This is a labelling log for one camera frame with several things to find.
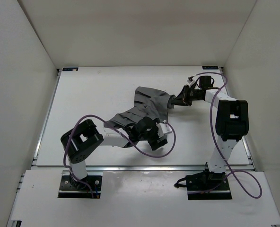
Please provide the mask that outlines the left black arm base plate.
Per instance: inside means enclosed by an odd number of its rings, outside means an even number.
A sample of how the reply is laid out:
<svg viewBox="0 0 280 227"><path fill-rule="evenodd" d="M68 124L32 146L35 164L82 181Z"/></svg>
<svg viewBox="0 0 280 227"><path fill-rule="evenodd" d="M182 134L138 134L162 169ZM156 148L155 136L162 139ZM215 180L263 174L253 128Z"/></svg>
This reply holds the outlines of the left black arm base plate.
<svg viewBox="0 0 280 227"><path fill-rule="evenodd" d="M58 190L58 198L100 199L102 179L102 172L89 172L87 177L82 179L91 187L91 192L88 186L73 180L68 172L63 172Z"/></svg>

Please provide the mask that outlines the grey pleated skirt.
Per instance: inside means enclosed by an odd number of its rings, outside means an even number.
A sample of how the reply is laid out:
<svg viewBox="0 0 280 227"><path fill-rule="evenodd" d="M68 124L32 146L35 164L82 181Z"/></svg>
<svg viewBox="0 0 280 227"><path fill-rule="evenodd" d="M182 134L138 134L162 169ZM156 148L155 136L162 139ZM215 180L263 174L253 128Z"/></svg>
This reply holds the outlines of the grey pleated skirt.
<svg viewBox="0 0 280 227"><path fill-rule="evenodd" d="M168 120L168 109L173 109L171 100L175 97L162 90L138 87L134 107L116 114L104 123L104 127L123 129L135 144L147 141L149 131L157 130L158 123Z"/></svg>

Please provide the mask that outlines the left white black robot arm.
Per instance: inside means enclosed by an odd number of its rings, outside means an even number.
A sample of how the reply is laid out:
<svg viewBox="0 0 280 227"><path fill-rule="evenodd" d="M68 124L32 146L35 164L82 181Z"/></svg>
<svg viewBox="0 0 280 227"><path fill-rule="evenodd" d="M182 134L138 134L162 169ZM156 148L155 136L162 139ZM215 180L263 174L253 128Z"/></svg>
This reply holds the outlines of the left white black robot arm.
<svg viewBox="0 0 280 227"><path fill-rule="evenodd" d="M130 148L140 141L146 141L152 150L167 144L167 136L173 130L167 121L144 117L138 123L126 126L97 129L91 119L80 122L75 129L60 138L65 151L64 165L69 161L70 183L78 191L88 190L91 186L86 172L85 160L101 146Z"/></svg>

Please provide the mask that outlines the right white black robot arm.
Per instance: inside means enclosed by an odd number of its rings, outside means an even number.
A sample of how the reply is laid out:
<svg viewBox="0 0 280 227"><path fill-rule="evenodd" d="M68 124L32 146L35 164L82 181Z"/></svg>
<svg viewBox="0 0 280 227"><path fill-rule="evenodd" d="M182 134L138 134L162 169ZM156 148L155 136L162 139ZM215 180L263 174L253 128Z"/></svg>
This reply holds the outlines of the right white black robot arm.
<svg viewBox="0 0 280 227"><path fill-rule="evenodd" d="M224 181L227 161L236 144L248 133L248 103L237 100L214 87L212 76L195 75L172 101L173 105L191 106L193 101L210 104L210 126L215 149L198 182L205 189L212 189Z"/></svg>

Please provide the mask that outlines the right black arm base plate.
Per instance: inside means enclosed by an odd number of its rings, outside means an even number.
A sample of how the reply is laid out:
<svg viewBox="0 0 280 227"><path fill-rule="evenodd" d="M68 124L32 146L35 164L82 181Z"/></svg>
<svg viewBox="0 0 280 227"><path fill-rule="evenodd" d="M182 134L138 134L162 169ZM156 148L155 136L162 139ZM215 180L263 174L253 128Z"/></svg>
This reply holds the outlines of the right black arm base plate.
<svg viewBox="0 0 280 227"><path fill-rule="evenodd" d="M190 201L232 199L227 175L224 172L215 173L205 169L179 179L174 187L186 188Z"/></svg>

